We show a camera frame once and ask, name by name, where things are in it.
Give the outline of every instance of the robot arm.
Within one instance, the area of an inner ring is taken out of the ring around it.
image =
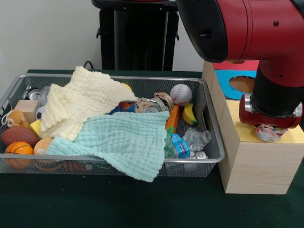
[[[209,62],[260,60],[247,124],[296,127],[304,98],[304,0],[177,0],[199,55]]]

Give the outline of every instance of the mint green towel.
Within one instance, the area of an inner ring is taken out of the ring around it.
[[[47,154],[97,156],[128,176],[152,182],[164,162],[168,117],[169,112],[96,116],[73,141],[56,137]]]

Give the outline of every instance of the blue bottle label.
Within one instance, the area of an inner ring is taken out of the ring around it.
[[[187,143],[185,142],[185,140],[183,140],[183,138],[181,138],[178,134],[172,134],[171,138],[172,138],[173,146],[176,148],[176,151],[179,153],[179,158],[190,157],[190,149]]]

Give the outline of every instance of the tan wooden crate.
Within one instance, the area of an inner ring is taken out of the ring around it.
[[[207,83],[226,149],[218,164],[226,193],[286,194],[304,157],[304,132],[289,129],[278,143],[259,139],[238,118],[239,101],[226,100],[213,66],[205,62]]]

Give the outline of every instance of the teddy bear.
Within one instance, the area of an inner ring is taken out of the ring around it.
[[[23,112],[20,110],[12,110],[7,117],[8,127],[26,127],[29,128],[29,123],[27,122]]]

